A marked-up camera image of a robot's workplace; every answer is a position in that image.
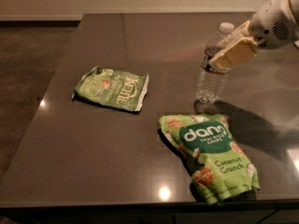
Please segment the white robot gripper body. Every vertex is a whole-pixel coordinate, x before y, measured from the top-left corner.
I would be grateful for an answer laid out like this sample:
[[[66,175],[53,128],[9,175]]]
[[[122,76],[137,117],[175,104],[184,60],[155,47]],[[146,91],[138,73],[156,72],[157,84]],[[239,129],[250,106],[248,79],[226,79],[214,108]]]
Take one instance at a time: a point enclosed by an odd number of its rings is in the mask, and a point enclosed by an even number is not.
[[[270,0],[249,22],[261,49],[280,49],[299,41],[299,0]]]

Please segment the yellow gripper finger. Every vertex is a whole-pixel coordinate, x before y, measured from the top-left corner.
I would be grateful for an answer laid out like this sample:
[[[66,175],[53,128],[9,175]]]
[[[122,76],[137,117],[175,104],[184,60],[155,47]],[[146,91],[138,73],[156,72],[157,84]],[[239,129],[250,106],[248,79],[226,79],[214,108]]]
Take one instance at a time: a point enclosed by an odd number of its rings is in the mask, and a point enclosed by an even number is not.
[[[218,43],[221,49],[226,49],[232,46],[240,38],[249,36],[249,21],[245,21],[243,24],[234,29],[230,34],[225,35],[224,38]]]
[[[259,45],[264,40],[256,40],[254,37],[241,37],[230,44],[227,48],[219,51],[209,64],[216,69],[231,68],[234,65],[243,63],[254,58],[259,50]]]

